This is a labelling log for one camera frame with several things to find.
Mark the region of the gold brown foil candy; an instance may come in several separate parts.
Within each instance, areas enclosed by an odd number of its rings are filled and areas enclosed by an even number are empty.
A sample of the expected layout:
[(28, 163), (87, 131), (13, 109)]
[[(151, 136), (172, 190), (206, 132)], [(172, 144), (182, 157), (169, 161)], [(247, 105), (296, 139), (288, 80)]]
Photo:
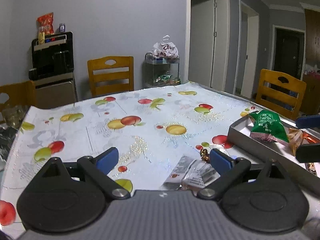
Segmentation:
[(210, 154), (206, 148), (200, 150), (201, 160), (210, 163)]

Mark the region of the green snack bag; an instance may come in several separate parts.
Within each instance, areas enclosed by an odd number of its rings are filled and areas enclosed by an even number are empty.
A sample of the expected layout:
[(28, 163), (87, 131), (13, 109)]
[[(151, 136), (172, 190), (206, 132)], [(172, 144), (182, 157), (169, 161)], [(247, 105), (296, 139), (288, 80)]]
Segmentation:
[(268, 110), (249, 113), (253, 122), (250, 137), (266, 142), (277, 142), (284, 146), (289, 145), (289, 139), (280, 117), (277, 113)]

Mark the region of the clear bag dark snacks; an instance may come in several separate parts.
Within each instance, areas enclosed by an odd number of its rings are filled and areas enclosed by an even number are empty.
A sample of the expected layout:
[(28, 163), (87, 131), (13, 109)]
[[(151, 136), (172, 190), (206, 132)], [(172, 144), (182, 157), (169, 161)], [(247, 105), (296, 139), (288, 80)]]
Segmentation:
[(198, 192), (219, 177), (209, 163), (183, 155), (160, 189)]

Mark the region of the orange foil snack packet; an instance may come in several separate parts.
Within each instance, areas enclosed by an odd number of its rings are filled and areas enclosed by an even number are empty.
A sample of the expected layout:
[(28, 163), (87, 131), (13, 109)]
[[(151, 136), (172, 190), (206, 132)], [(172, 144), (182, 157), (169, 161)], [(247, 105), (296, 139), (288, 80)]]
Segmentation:
[(303, 132), (303, 138), (310, 144), (319, 144), (319, 139), (309, 133)]

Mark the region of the grey cardboard box tray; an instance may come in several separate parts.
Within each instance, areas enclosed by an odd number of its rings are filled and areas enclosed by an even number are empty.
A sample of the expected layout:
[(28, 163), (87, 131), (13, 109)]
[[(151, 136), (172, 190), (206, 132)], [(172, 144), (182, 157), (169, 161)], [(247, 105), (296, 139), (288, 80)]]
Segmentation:
[(262, 162), (269, 159), (277, 160), (296, 183), (319, 196), (319, 163), (315, 163), (317, 174), (314, 175), (306, 169), (304, 163), (296, 160), (289, 147), (277, 142), (265, 142), (250, 137), (252, 128), (253, 123), (250, 118), (244, 116), (230, 125), (227, 138), (235, 146)]

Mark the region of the fruit pattern tablecloth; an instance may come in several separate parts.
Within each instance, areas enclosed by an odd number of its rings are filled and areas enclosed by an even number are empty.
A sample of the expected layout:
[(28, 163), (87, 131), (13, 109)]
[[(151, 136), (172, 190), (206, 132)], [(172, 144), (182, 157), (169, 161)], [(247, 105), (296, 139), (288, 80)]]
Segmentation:
[(232, 158), (248, 154), (227, 140), (229, 127), (261, 106), (189, 82), (101, 96), (53, 109), (29, 108), (7, 158), (1, 202), (1, 229), (12, 238), (24, 227), (17, 200), (51, 157), (74, 162), (111, 147), (119, 161), (109, 173), (133, 190), (158, 190), (183, 155), (221, 150)]

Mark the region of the wooden chair right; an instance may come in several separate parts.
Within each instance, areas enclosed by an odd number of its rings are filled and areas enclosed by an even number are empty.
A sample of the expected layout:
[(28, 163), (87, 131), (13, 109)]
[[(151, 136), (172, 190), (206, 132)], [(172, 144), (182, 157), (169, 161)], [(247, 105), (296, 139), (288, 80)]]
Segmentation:
[(290, 120), (296, 120), (305, 91), (304, 81), (283, 72), (262, 69), (255, 102)]

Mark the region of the wooden chair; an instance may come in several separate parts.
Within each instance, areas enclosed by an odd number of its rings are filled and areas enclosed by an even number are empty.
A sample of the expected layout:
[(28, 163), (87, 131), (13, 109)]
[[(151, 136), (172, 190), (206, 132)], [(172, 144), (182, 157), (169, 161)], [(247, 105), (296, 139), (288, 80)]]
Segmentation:
[(283, 72), (262, 69), (255, 102), (290, 120), (296, 120), (305, 91), (304, 81)]
[(1, 101), (1, 115), (3, 119), (7, 109), (14, 108), (15, 106), (37, 106), (34, 81), (29, 80), (21, 83), (3, 85), (1, 86), (0, 92), (8, 96), (4, 102)]
[(106, 56), (87, 61), (88, 79), (93, 97), (134, 90), (134, 58)]

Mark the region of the wooden chair far middle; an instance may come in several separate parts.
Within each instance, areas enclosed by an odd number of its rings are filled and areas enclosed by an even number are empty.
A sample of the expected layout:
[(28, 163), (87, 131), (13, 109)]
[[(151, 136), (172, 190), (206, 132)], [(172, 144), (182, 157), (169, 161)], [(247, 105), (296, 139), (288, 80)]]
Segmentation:
[(134, 90), (134, 58), (106, 56), (87, 61), (88, 79), (93, 97)]

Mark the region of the silver black foil bag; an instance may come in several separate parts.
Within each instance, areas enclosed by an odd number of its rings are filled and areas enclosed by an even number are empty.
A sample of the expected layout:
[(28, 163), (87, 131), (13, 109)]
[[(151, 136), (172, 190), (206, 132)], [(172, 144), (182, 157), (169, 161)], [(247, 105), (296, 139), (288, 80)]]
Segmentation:
[(18, 130), (13, 127), (1, 127), (0, 131), (0, 152), (1, 158), (6, 161)]

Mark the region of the glass jar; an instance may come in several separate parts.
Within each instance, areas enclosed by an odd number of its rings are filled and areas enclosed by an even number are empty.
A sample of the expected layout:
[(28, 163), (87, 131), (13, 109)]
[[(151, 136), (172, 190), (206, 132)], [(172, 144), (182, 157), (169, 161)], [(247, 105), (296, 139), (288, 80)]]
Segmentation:
[(7, 126), (18, 129), (25, 117), (25, 107), (17, 105), (11, 108), (5, 108), (2, 111), (4, 122)]

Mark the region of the wooden chair left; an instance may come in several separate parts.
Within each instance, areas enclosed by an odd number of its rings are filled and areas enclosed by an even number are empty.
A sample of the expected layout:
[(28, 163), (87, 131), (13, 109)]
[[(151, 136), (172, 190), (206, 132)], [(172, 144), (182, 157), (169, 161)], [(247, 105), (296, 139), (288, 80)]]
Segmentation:
[(1, 86), (0, 92), (8, 96), (4, 102), (1, 101), (1, 115), (3, 119), (7, 109), (14, 108), (15, 106), (37, 106), (34, 81), (29, 80), (21, 83), (3, 85)]

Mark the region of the black water dispenser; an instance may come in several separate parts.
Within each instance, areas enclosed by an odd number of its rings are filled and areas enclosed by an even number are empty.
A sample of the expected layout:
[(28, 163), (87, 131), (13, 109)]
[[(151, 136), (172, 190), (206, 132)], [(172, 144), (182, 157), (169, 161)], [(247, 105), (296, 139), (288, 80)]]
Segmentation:
[(78, 101), (74, 78), (73, 33), (48, 35), (44, 44), (31, 42), (32, 68), (37, 107), (50, 109)]

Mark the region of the white plastic shopping bag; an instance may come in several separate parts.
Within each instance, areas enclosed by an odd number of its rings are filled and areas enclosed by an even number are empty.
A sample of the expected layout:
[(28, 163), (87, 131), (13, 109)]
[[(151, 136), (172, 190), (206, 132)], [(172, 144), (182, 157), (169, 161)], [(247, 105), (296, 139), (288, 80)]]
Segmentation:
[(153, 45), (152, 55), (156, 59), (177, 59), (179, 58), (178, 48), (170, 41), (170, 36), (165, 35), (160, 42), (156, 42)]

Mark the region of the red snack bag on dispenser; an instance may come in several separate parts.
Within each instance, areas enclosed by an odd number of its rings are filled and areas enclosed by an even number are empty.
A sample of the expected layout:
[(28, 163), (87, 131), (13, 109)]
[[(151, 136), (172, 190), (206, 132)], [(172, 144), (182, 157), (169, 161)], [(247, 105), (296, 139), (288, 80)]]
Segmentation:
[(53, 20), (54, 20), (54, 13), (53, 12), (50, 12), (48, 14), (42, 15), (37, 18), (37, 22), (43, 28), (46, 35), (54, 34)]

